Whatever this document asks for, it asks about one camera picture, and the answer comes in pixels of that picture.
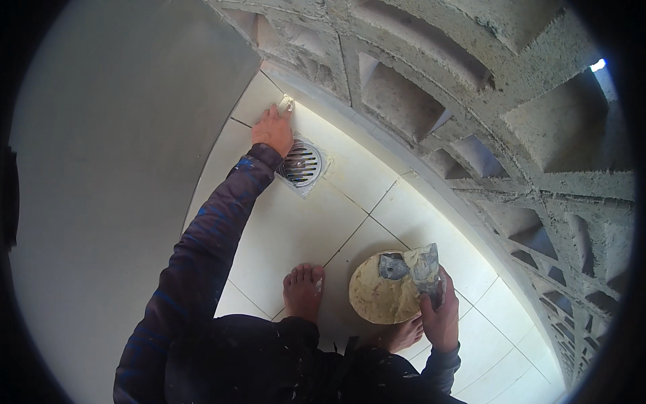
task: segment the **floor drain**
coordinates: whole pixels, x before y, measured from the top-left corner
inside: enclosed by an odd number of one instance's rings
[[[278,172],[292,186],[312,184],[323,170],[323,159],[316,147],[303,141],[294,142]]]

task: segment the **gray wall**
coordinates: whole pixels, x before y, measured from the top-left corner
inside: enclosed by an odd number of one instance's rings
[[[77,403],[114,370],[205,159],[260,60],[199,0],[72,1],[23,84],[10,255],[27,327]]]

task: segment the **bare foot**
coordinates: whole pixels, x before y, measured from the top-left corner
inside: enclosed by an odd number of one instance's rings
[[[325,271],[317,265],[301,264],[283,279],[286,317],[300,317],[316,323],[323,298]]]
[[[365,345],[377,345],[391,354],[406,349],[424,335],[421,313],[412,319],[388,326],[381,334],[366,341]]]

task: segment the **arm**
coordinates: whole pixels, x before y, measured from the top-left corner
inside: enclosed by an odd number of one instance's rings
[[[419,307],[422,310],[422,323],[426,338],[433,344],[431,356],[426,360],[422,377],[447,394],[451,394],[453,375],[460,368],[460,357],[457,352],[460,344],[457,340],[457,323],[459,301],[455,296],[453,279],[440,266],[446,277],[446,295],[444,303],[433,310],[431,299],[422,294]]]
[[[189,324],[213,318],[256,198],[273,181],[293,136],[291,112],[276,105],[252,128],[251,150],[202,205],[175,245],[143,320],[128,339],[116,370],[115,403],[165,403],[168,348]]]

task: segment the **paint-stained sleeve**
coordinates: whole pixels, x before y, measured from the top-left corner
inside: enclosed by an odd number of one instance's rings
[[[115,403],[165,403],[167,351],[189,323],[213,318],[251,208],[281,162],[271,147],[252,146],[202,205],[128,338],[116,370]]]
[[[426,360],[426,368],[422,371],[422,377],[425,377],[439,390],[451,394],[453,375],[460,369],[461,360],[457,355],[459,350],[459,343],[457,348],[451,352],[439,352],[432,348],[431,356]]]

